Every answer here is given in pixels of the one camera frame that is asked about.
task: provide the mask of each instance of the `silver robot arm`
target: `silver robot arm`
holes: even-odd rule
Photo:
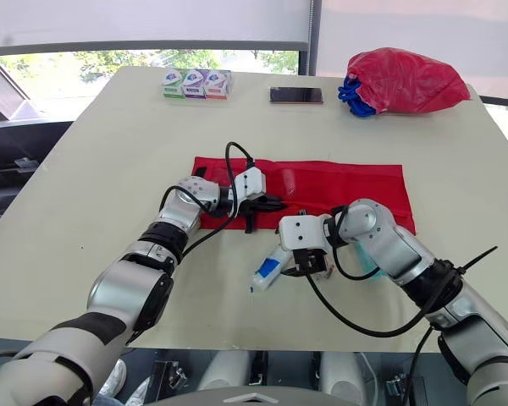
[[[210,212],[236,212],[228,188],[193,176],[178,186]],[[235,186],[239,206],[265,192],[265,177],[250,167]],[[201,212],[188,195],[171,190],[148,229],[94,282],[86,313],[56,325],[0,368],[0,406],[90,404],[124,346],[159,321]]]
[[[283,217],[279,224],[283,248],[329,253],[335,244],[361,243],[418,307],[453,272],[425,317],[440,331],[439,347],[446,361],[467,384],[468,403],[508,405],[508,322],[455,272],[460,268],[435,258],[408,230],[395,224],[387,207],[360,199],[343,212],[343,219],[341,214]]]

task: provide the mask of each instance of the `red cloth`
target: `red cloth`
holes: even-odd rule
[[[281,211],[258,212],[257,227],[275,229],[283,216],[295,216],[299,210],[319,216],[336,206],[348,205],[360,198],[373,199],[388,207],[397,224],[416,233],[412,209],[406,194],[401,165],[351,165],[323,161],[271,162],[256,159],[265,173],[267,193],[288,206]],[[197,156],[192,175],[206,168],[203,178],[229,186],[224,159]],[[244,158],[231,159],[234,176],[245,171]],[[216,228],[222,218],[202,216],[202,228]],[[245,229],[245,218],[236,218],[228,228]]]

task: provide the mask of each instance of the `toothpaste tube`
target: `toothpaste tube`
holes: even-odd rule
[[[291,258],[291,251],[283,250],[280,244],[276,250],[268,256],[260,266],[260,269],[251,276],[249,291],[252,293],[254,290],[265,290],[269,287],[272,281],[280,275],[282,267]]]

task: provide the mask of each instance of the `box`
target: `box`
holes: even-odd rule
[[[186,69],[171,68],[167,71],[163,80],[163,95],[184,99],[182,84],[186,77]]]
[[[205,96],[209,99],[227,99],[231,90],[231,72],[229,70],[212,70],[203,85]]]
[[[186,97],[204,99],[205,90],[203,89],[203,83],[205,83],[208,74],[209,71],[207,69],[189,70],[182,85],[184,95]]]

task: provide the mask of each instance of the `red plastic bag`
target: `red plastic bag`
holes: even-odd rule
[[[467,86],[449,64],[397,48],[358,53],[348,62],[356,93],[381,112],[434,112],[470,100]]]
[[[257,227],[274,230],[283,216],[295,216],[301,209],[319,216],[336,206],[348,205],[361,198],[373,199],[388,207],[395,222],[416,233],[412,209],[406,193],[401,165],[351,165],[346,163],[301,161],[272,162],[256,159],[265,173],[267,193],[283,200],[280,211],[258,212]],[[243,172],[246,160],[231,159],[234,176]],[[197,156],[192,175],[229,185],[226,161]],[[223,218],[202,215],[202,228],[216,228]],[[236,218],[228,228],[245,229],[244,217]]]

